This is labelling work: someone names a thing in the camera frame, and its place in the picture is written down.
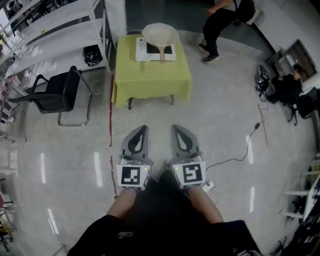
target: office chair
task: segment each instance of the office chair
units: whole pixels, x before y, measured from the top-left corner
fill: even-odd
[[[47,82],[45,92],[35,92],[38,81],[42,79]],[[82,124],[61,124],[61,113],[69,112],[74,109],[78,85],[80,79],[84,82],[85,87],[89,91],[89,103],[86,113],[86,121]],[[72,66],[69,72],[55,75],[47,80],[42,74],[39,74],[32,86],[31,93],[27,96],[19,98],[11,98],[9,102],[19,103],[23,101],[34,102],[39,111],[43,114],[59,113],[58,125],[61,127],[83,127],[87,125],[90,117],[90,106],[92,93],[89,85],[81,75],[81,71]]]
[[[291,109],[291,118],[288,120],[290,123],[291,120],[294,118],[295,123],[294,125],[297,126],[297,111],[300,114],[300,116],[303,119],[307,119],[310,117],[310,114],[312,111],[317,110],[319,105],[319,96],[318,96],[318,90],[313,87],[311,91],[309,91],[307,94],[298,96],[296,95],[294,98],[292,98],[288,106]]]

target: white floor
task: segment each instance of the white floor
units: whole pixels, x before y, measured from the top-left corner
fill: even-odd
[[[57,114],[40,114],[33,103],[18,107],[17,117],[23,112],[25,118],[18,118],[13,130],[25,132],[27,142],[0,144],[0,172],[6,178],[4,190],[17,204],[14,240],[24,256],[51,255],[61,244],[70,249],[84,230],[106,213],[115,196],[111,157],[115,166],[121,140],[138,126],[150,129],[155,177],[162,161],[171,158],[173,124],[197,135],[208,166],[244,156],[247,135],[261,122],[258,104],[267,106],[254,90],[254,75],[257,64],[263,63],[263,54],[220,38],[222,59],[203,64],[195,45],[198,35],[184,35],[181,33],[193,79],[191,102],[176,100],[171,106],[164,97],[134,99],[132,110],[113,106],[111,147],[111,75],[103,68],[84,73],[93,91],[86,127],[61,128]],[[63,115],[68,121],[85,118],[87,96],[82,89],[83,84],[72,116]],[[210,197],[224,220],[245,220],[265,254],[297,228],[297,220],[288,221],[279,214],[290,203],[282,191],[297,188],[300,172],[308,169],[316,152],[311,119],[300,118],[294,126],[287,122],[286,108],[279,104],[268,108],[263,111],[268,146],[261,126],[252,136],[249,157],[207,172],[208,180],[216,184]],[[53,229],[49,212],[56,224]]]

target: backpack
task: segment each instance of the backpack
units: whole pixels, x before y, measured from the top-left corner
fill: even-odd
[[[239,21],[248,22],[254,17],[256,13],[254,0],[242,0],[239,6],[236,0],[233,0],[233,2],[235,5],[236,17]]]

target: cable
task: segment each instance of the cable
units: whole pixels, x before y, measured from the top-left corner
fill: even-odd
[[[245,160],[245,158],[247,157],[248,155],[248,150],[249,150],[249,142],[250,142],[250,139],[251,139],[251,136],[255,133],[255,131],[260,127],[261,123],[256,123],[255,126],[254,126],[254,131],[251,132],[251,134],[249,135],[249,139],[248,139],[248,142],[246,144],[246,152],[245,152],[245,155],[242,159],[237,159],[237,158],[231,158],[231,159],[228,159],[228,160],[225,160],[223,162],[218,162],[218,163],[215,163],[213,165],[210,165],[205,171],[208,171],[210,168],[214,167],[214,166],[218,166],[218,165],[222,165],[224,163],[227,163],[227,162],[230,162],[232,160],[235,160],[235,161],[238,161],[238,162],[242,162],[243,160]]]

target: green tablecloth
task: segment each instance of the green tablecloth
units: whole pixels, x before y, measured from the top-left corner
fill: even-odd
[[[136,61],[136,39],[142,35],[119,38],[116,52],[115,80],[112,102],[116,107],[127,104],[129,98],[146,99],[174,95],[189,101],[192,78],[180,40],[175,44],[176,60]]]

